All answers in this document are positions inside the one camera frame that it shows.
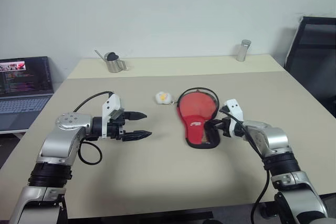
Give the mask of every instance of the wire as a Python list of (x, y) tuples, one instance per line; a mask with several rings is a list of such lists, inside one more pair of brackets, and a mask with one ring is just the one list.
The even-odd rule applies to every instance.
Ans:
[[(97, 149), (97, 151), (99, 152), (99, 160), (98, 160), (97, 162), (89, 162), (89, 161), (86, 161), (86, 160), (82, 157), (82, 154), (81, 154), (81, 151), (80, 151), (80, 150), (81, 150), (81, 146), (82, 146), (82, 144), (88, 144), (88, 145), (91, 145), (91, 146), (93, 146), (94, 148)], [(93, 144), (93, 143), (91, 143), (91, 142), (84, 141), (84, 139), (82, 139), (82, 140), (80, 141), (80, 144), (79, 144), (78, 157), (79, 157), (79, 159), (80, 159), (84, 164), (87, 164), (87, 165), (97, 165), (97, 164), (99, 164), (99, 163), (101, 162), (101, 160), (103, 159), (103, 154), (102, 154), (100, 148), (99, 148), (97, 145), (95, 145), (95, 144)]]
[[(84, 100), (80, 105), (78, 105), (75, 109), (74, 109), (74, 112), (77, 112), (85, 103), (87, 103), (88, 101), (90, 101), (91, 99), (93, 99), (93, 98), (95, 98), (95, 97), (97, 97), (97, 96), (99, 96), (99, 95), (102, 95), (102, 94), (109, 94), (109, 97), (111, 96), (111, 95), (113, 95), (113, 92), (112, 91), (103, 91), (103, 92), (100, 92), (100, 93), (97, 93), (97, 94), (94, 94), (94, 95), (92, 95), (92, 96), (90, 96), (88, 99), (86, 99), (86, 100)], [(81, 141), (80, 141), (80, 143), (79, 143), (79, 148), (78, 148), (78, 157), (79, 157), (79, 159), (84, 163), (84, 164), (87, 164), (87, 165), (97, 165), (97, 164), (99, 164), (100, 162), (101, 162), (101, 160), (103, 159), (103, 154), (102, 154), (102, 152), (101, 152), (101, 150), (100, 150), (100, 148), (97, 146), (97, 145), (95, 145), (95, 144), (93, 144), (93, 143), (91, 143), (91, 142), (87, 142), (87, 141), (85, 141), (85, 138), (83, 138)], [(96, 148), (96, 150), (99, 152), (99, 160), (97, 161), (97, 162), (89, 162), (89, 161), (86, 161), (84, 158), (83, 158), (83, 156), (82, 156), (82, 153), (81, 153), (81, 147), (82, 147), (82, 144), (88, 144), (88, 145), (91, 145), (91, 146), (93, 146), (94, 148)]]
[(254, 212), (256, 211), (257, 209), (257, 206), (261, 200), (261, 198), (264, 196), (267, 188), (268, 188), (268, 185), (269, 185), (269, 170), (266, 170), (266, 173), (267, 173), (267, 178), (266, 178), (266, 183), (264, 185), (264, 188), (262, 189), (260, 195), (258, 196), (256, 202), (253, 204), (253, 207), (252, 207), (252, 210), (251, 210), (251, 214), (250, 214), (250, 218), (251, 218), (251, 224), (254, 224)]
[(226, 114), (228, 117), (232, 118), (233, 120), (236, 121), (236, 123), (239, 124), (239, 126), (243, 129), (243, 131), (245, 132), (246, 138), (248, 143), (251, 145), (251, 147), (255, 150), (255, 152), (258, 154), (258, 156), (263, 159), (264, 157), (262, 156), (262, 154), (260, 153), (260, 151), (258, 150), (258, 147), (256, 146), (256, 144), (253, 141), (252, 136), (250, 135), (250, 133), (247, 131), (246, 127), (240, 122), (240, 120), (236, 119), (233, 115), (229, 114), (226, 111), (221, 110), (221, 112), (223, 112), (224, 114)]
[(109, 96), (113, 95), (113, 92), (112, 91), (104, 91), (104, 92), (100, 92), (100, 93), (97, 93), (97, 94), (94, 94), (93, 96), (89, 97), (88, 99), (84, 100), (80, 105), (77, 106), (77, 108), (74, 109), (74, 112), (77, 112), (85, 103), (87, 103), (88, 101), (90, 101), (92, 98), (95, 98), (99, 95), (102, 95), (102, 94), (109, 94)]
[[(224, 111), (224, 110), (221, 110), (221, 112), (223, 112), (224, 114), (226, 114), (228, 117), (232, 118), (233, 120), (236, 121), (236, 123), (238, 123), (240, 125), (240, 127), (243, 129), (243, 131), (245, 132), (245, 136), (247, 138), (247, 141), (248, 143), (251, 145), (251, 147), (255, 150), (255, 152), (259, 155), (259, 157), (261, 159), (264, 159), (264, 157), (262, 156), (262, 154), (260, 153), (260, 151), (258, 150), (258, 147), (256, 146), (256, 144), (254, 143), (253, 141), (253, 138), (251, 136), (251, 134), (247, 131), (246, 127), (241, 123), (240, 120), (238, 120), (237, 118), (235, 118), (233, 115), (229, 114), (228, 112)], [(256, 211), (256, 208), (260, 202), (260, 200), (262, 199), (262, 197), (264, 196), (267, 188), (268, 188), (268, 185), (269, 185), (269, 170), (266, 170), (266, 174), (267, 174), (267, 177), (266, 177), (266, 183), (265, 183), (265, 186), (264, 188), (262, 189), (261, 193), (259, 194), (256, 202), (253, 204), (253, 207), (252, 207), (252, 210), (251, 210), (251, 213), (250, 213), (250, 218), (251, 218), (251, 224), (254, 224), (254, 212)]]

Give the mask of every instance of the floor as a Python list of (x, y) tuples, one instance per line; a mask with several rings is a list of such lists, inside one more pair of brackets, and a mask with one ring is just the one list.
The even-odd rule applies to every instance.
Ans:
[[(6, 162), (7, 158), (15, 148), (19, 139), (14, 135), (0, 135), (0, 168)], [(330, 217), (336, 218), (336, 196), (330, 195), (323, 199)], [(250, 210), (252, 205), (240, 205), (229, 207), (214, 207), (202, 208), (193, 210), (183, 210), (174, 212), (161, 212), (145, 215), (131, 215), (119, 217), (105, 217), (93, 219), (72, 219), (69, 224), (84, 224), (84, 223), (100, 223), (100, 224), (151, 224), (151, 223), (186, 223), (186, 224), (202, 224), (205, 219), (215, 219), (223, 224), (235, 223), (246, 224), (250, 223)], [(0, 224), (7, 224), (8, 221), (0, 220)], [(255, 214), (255, 223), (258, 224), (278, 224), (278, 217), (264, 219), (259, 211)]]

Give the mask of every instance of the table surface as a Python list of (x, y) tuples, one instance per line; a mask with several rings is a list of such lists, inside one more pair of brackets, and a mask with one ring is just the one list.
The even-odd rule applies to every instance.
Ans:
[(100, 58), (81, 59), (68, 79), (284, 71), (271, 55), (248, 55), (243, 62), (235, 56), (133, 58), (125, 62), (127, 71), (110, 73)]
[[(135, 142), (99, 140), (103, 160), (96, 166), (76, 159), (72, 167), (74, 176), (67, 184), (69, 218), (254, 202), (264, 186), (266, 173), (248, 143), (222, 137), (214, 149), (191, 148), (184, 139), (175, 106), (154, 102), (158, 91), (178, 97), (184, 90), (197, 86), (214, 90), (221, 104), (237, 99), (245, 119), (282, 128), (317, 192), (336, 191), (336, 119), (285, 71), (68, 79), (0, 170), (0, 219), (10, 217), (56, 117), (102, 90), (116, 92), (126, 110), (148, 115), (146, 119), (127, 122), (127, 131), (148, 130), (153, 134)], [(81, 112), (99, 116), (105, 100), (106, 97), (95, 98)], [(95, 149), (87, 146), (83, 155), (90, 161), (97, 158)], [(274, 194), (275, 190), (269, 188), (263, 201), (273, 200)]]

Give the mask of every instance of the white toy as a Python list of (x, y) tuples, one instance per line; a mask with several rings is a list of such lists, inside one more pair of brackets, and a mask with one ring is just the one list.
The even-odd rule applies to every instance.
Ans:
[(155, 99), (158, 104), (174, 104), (172, 95), (167, 92), (157, 93)]

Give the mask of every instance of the chair backrest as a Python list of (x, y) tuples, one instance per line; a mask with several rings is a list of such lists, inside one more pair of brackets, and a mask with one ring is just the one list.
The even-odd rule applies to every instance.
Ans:
[(336, 18), (303, 17), (285, 69), (336, 117)]

